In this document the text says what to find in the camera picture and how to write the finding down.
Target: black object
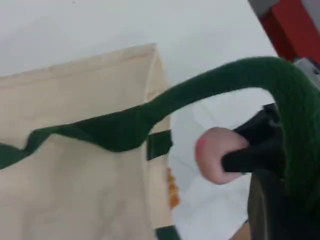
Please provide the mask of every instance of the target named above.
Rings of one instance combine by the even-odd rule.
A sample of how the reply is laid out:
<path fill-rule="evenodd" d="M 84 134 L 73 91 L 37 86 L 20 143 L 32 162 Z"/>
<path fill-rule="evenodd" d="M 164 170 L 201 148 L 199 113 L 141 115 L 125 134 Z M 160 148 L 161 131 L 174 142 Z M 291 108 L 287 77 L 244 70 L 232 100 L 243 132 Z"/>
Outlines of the black object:
<path fill-rule="evenodd" d="M 250 146 L 226 154 L 222 166 L 226 172 L 252 173 L 265 169 L 283 178 L 285 153 L 281 122 L 275 103 L 263 106 L 253 118 L 234 130 Z"/>
<path fill-rule="evenodd" d="M 252 240 L 320 239 L 319 226 L 270 171 L 252 173 L 247 210 Z"/>

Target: white surface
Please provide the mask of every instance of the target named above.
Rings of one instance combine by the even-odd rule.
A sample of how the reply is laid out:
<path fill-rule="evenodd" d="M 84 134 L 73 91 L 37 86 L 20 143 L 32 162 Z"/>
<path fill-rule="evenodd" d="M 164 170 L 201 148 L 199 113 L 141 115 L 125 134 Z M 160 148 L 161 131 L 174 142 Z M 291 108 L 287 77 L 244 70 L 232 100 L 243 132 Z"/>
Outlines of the white surface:
<path fill-rule="evenodd" d="M 276 55 L 247 0 L 2 0 L 0 23 L 0 76 L 144 43 L 158 44 L 173 84 L 239 58 Z M 195 139 L 209 127 L 239 125 L 271 101 L 250 89 L 175 115 L 170 157 L 183 240 L 228 239 L 246 218 L 250 176 L 225 186 L 205 181 Z"/>

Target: green strap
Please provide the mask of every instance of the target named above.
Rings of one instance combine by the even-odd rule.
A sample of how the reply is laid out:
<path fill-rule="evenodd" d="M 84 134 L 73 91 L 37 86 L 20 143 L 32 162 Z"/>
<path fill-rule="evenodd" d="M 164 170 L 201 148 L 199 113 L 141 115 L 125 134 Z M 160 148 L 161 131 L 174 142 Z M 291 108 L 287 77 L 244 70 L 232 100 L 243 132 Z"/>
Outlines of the green strap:
<path fill-rule="evenodd" d="M 22 152 L 12 151 L 14 157 L 7 163 L 16 161 L 19 154 L 22 158 L 31 154 L 52 133 L 79 138 L 114 152 L 137 148 L 152 127 L 172 112 L 213 95 L 251 87 L 263 88 L 274 97 L 284 134 L 286 188 L 320 222 L 320 93 L 298 68 L 275 57 L 235 61 L 178 84 L 149 103 L 38 129 L 30 135 Z M 8 148 L 13 149 L 0 147 L 3 161 L 11 157 Z"/>

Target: beige bag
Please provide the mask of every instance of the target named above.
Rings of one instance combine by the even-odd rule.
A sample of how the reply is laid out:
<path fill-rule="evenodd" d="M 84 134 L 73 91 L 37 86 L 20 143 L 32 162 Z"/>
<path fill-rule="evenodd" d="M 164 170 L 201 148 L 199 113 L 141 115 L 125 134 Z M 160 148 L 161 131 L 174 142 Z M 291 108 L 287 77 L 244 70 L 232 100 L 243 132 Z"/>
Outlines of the beige bag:
<path fill-rule="evenodd" d="M 22 149 L 35 129 L 121 111 L 166 89 L 156 46 L 132 47 L 0 78 L 0 142 Z M 154 132 L 170 127 L 166 118 Z M 146 144 L 114 153 L 51 135 L 0 171 L 7 240 L 152 240 L 172 224 L 167 156 Z"/>

